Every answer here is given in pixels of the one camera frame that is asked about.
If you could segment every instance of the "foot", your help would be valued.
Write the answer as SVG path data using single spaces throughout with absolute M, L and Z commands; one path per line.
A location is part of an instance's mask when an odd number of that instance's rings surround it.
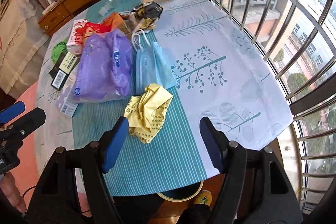
M 211 192 L 208 190 L 200 191 L 194 199 L 194 204 L 205 204 L 210 206 L 212 200 Z

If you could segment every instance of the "mask ear loop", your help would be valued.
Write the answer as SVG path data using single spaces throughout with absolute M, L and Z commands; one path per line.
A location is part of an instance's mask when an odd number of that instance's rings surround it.
M 143 37 L 144 37 L 144 39 L 145 39 L 147 45 L 150 47 L 151 44 L 149 43 L 149 41 L 148 41 L 148 39 L 147 39 L 147 36 L 146 36 L 145 32 L 144 32 L 142 29 L 139 29 L 139 31 L 142 32 L 142 35 L 143 35 Z
M 135 49 L 136 52 L 138 51 L 138 49 L 139 50 L 143 49 L 143 47 L 141 46 L 141 43 L 140 43 L 140 35 L 138 33 L 132 33 L 132 46 L 133 46 L 133 48 Z

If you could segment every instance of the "barcode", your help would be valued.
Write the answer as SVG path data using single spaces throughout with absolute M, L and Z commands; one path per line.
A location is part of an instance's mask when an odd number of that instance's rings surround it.
M 61 112 L 63 112 L 63 113 L 65 113 L 66 111 L 67 111 L 67 106 L 64 106 L 63 108 L 62 108 L 62 110 L 61 110 Z
M 57 75 L 56 75 L 56 77 L 55 77 L 55 79 L 54 79 L 54 81 L 53 81 L 53 83 L 52 83 L 52 85 L 55 88 L 59 89 L 59 87 L 61 86 L 62 81 L 63 81 L 63 79 L 65 78 L 66 75 L 67 74 L 65 72 L 59 70 L 58 73 L 57 73 Z
M 71 107 L 68 107 L 67 111 L 65 112 L 66 115 L 70 115 L 73 113 L 74 109 Z

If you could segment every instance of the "human hand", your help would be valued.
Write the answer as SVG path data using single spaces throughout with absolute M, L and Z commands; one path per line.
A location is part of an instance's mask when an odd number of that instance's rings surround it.
M 15 185 L 15 178 L 10 172 L 5 174 L 3 180 L 0 182 L 0 188 L 13 207 L 21 213 L 26 211 L 25 201 L 23 200 L 23 197 L 21 197 L 20 192 Z

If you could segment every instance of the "tablecloth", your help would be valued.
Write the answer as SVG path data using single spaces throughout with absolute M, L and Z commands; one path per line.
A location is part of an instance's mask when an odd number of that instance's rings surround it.
M 102 0 L 75 18 L 99 22 Z M 150 144 L 128 136 L 115 167 L 105 176 L 111 195 L 166 191 L 217 175 L 199 133 L 208 116 L 217 130 L 246 148 L 261 149 L 290 123 L 287 102 L 254 46 L 227 16 L 208 0 L 154 0 L 164 7 L 147 36 L 163 48 L 177 85 L 167 120 Z M 141 0 L 111 0 L 111 10 L 130 10 Z M 35 151 L 41 172 L 54 149 L 79 148 L 99 139 L 123 114 L 129 98 L 80 105 L 73 119 L 55 107 L 59 92 L 51 86 L 51 48 L 66 38 L 71 22 L 52 37 L 39 78 L 36 106 L 46 111 Z M 78 179 L 79 192 L 83 191 Z

